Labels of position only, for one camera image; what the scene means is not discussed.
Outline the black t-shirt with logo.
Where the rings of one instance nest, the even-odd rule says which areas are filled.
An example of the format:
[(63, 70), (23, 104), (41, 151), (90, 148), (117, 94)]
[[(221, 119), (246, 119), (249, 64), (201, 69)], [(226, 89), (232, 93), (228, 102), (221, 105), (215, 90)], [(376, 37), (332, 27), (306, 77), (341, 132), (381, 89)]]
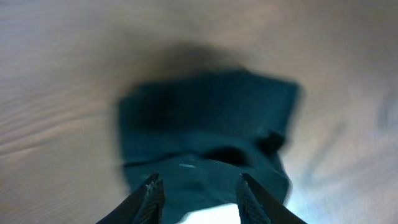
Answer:
[(290, 180), (278, 151), (299, 95), (292, 81), (243, 69), (145, 83), (118, 104), (122, 170), (131, 189), (164, 180), (164, 223), (236, 200), (241, 173), (279, 202)]

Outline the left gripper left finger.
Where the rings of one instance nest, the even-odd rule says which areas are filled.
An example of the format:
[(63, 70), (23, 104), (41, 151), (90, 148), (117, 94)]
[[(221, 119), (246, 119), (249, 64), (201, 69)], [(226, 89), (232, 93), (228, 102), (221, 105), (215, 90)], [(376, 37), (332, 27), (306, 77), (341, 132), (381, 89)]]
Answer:
[(97, 224), (161, 224), (164, 205), (164, 181), (152, 174)]

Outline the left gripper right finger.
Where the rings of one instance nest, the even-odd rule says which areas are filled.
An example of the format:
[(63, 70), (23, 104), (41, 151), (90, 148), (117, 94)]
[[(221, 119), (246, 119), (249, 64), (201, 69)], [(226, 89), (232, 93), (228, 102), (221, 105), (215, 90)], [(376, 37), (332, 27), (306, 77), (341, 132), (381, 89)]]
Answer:
[(236, 201), (241, 224), (306, 224), (247, 173), (239, 175)]

